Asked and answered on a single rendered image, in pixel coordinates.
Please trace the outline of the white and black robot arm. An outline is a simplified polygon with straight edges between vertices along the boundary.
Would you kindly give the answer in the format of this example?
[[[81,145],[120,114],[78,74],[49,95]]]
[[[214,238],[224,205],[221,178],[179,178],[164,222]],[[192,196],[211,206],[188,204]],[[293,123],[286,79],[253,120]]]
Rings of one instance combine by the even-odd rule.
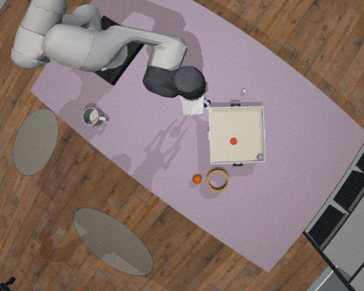
[[[205,78],[197,68],[181,67],[187,52],[183,39],[119,25],[103,31],[96,6],[82,5],[73,15],[66,9],[65,0],[31,0],[11,51],[17,66],[35,69],[52,59],[77,70],[105,71],[123,64],[128,43],[147,44],[152,52],[142,80],[146,89],[166,98],[179,95],[184,116],[204,114]]]

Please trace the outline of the orange ball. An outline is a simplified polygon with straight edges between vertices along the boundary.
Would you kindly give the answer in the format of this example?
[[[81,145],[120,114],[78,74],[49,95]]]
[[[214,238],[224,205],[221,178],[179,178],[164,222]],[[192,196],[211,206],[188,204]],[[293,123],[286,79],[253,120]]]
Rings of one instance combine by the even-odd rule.
[[[193,177],[194,183],[199,184],[199,183],[201,183],[201,181],[202,181],[202,177],[200,175],[194,175],[194,177]]]

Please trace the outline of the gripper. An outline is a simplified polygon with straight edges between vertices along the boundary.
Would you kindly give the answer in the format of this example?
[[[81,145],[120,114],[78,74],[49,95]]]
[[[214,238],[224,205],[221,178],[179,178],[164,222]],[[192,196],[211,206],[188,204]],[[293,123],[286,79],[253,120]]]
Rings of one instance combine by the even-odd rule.
[[[206,106],[206,107],[208,107],[208,105],[211,103],[211,101],[209,101],[208,99],[204,99],[205,101],[204,101],[204,105]],[[206,108],[205,107],[205,108]]]

